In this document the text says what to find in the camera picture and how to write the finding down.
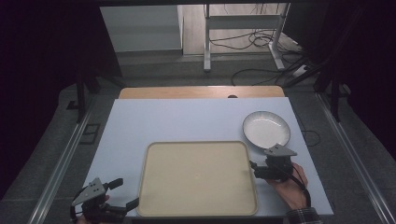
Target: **white wall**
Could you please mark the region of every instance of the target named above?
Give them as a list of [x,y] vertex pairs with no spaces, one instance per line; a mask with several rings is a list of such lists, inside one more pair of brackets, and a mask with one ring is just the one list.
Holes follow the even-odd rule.
[[116,52],[181,49],[177,6],[101,7]]

